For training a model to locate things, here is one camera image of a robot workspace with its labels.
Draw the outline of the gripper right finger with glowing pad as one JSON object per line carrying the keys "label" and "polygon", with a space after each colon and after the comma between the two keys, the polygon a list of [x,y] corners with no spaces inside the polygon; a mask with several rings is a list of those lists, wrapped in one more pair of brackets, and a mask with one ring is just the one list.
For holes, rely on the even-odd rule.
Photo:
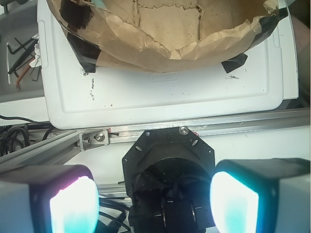
{"label": "gripper right finger with glowing pad", "polygon": [[309,233],[311,162],[221,160],[211,181],[210,204],[221,233]]}

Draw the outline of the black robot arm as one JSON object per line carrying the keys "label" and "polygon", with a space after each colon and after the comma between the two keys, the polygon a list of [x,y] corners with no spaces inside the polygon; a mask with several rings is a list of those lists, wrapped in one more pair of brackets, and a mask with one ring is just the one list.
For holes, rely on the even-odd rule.
{"label": "black robot arm", "polygon": [[132,205],[102,198],[84,165],[0,170],[3,233],[308,233],[311,162],[223,159],[193,132],[144,132],[122,159]]}

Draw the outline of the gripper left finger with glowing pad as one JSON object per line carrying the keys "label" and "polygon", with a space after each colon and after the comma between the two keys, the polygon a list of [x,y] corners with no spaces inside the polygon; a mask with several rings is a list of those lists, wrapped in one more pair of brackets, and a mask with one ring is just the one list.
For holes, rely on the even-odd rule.
{"label": "gripper left finger with glowing pad", "polygon": [[99,192],[88,167],[1,168],[2,233],[92,233],[98,218]]}

